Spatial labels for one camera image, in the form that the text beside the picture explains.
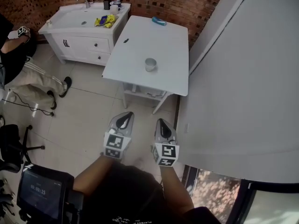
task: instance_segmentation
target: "power cord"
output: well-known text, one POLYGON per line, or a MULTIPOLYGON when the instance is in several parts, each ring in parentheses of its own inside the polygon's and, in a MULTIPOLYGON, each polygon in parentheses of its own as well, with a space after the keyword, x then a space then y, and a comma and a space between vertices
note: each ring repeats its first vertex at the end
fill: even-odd
POLYGON ((46 110, 42 110, 42 109, 38 109, 38 108, 33 108, 33 107, 31 107, 29 104, 23 102, 22 99, 21 99, 21 97, 20 97, 17 93, 15 93, 15 94, 19 97, 20 101, 21 101, 23 104, 25 104, 25 105, 17 104, 17 103, 15 103, 15 102, 11 102, 11 101, 8 101, 8 100, 5 100, 5 99, 2 99, 2 100, 6 101, 6 102, 9 102, 9 103, 11 103, 11 104, 15 104, 15 105, 19 105, 19 106, 28 107, 31 111, 37 111, 37 110, 40 110, 41 112, 43 112, 44 115, 47 115, 47 116, 52 116, 52 117, 54 116, 54 113, 53 113, 53 112, 50 112, 50 111, 46 111, 46 110))

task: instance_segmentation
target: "black t-shirt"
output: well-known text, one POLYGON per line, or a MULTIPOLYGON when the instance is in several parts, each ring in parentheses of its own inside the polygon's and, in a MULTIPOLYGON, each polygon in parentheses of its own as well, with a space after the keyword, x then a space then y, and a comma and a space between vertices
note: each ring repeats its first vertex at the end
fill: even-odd
MULTIPOLYGON (((13 29, 13 24, 10 23, 3 15, 0 14, 0 49, 3 47, 8 34, 13 29)), ((23 44, 16 49, 4 54, 0 51, 1 63, 5 67, 5 84, 11 82, 23 69, 26 61, 26 51, 23 49, 23 44)))
POLYGON ((115 163, 83 208, 83 223, 220 224, 206 207, 173 212, 153 175, 115 163))

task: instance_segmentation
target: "mosaic tile wall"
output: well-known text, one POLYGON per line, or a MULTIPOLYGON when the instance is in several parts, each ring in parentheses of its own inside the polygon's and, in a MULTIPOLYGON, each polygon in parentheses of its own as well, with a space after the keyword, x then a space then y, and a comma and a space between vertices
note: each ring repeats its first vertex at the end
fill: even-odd
MULTIPOLYGON (((131 15, 157 16, 188 28, 191 47, 219 0, 122 0, 131 3, 131 15)), ((36 32, 60 6, 77 3, 76 0, 0 0, 0 13, 19 28, 21 25, 36 32)))

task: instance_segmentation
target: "person's arm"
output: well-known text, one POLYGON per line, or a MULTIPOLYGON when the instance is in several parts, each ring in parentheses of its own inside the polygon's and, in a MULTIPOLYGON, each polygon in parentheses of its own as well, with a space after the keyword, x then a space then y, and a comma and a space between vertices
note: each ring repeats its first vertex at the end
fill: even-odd
POLYGON ((19 38, 16 39, 7 39, 1 48, 2 53, 8 53, 14 49, 16 49, 18 46, 20 46, 22 43, 25 43, 28 41, 29 37, 26 35, 22 35, 19 38))
POLYGON ((194 208, 192 199, 172 167, 160 166, 164 196, 169 206, 180 214, 194 208))
POLYGON ((99 157, 75 178, 73 189, 84 193, 86 196, 90 196, 103 181, 113 162, 112 158, 103 155, 99 157))

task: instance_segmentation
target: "table top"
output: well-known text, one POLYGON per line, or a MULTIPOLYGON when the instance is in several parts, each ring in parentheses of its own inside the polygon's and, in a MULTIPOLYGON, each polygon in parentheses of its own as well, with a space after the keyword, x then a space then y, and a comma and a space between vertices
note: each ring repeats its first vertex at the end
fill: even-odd
POLYGON ((151 18, 131 16, 102 76, 186 96, 188 71, 187 28, 172 23, 161 26, 151 18), (157 61, 157 69, 145 70, 147 58, 157 61))

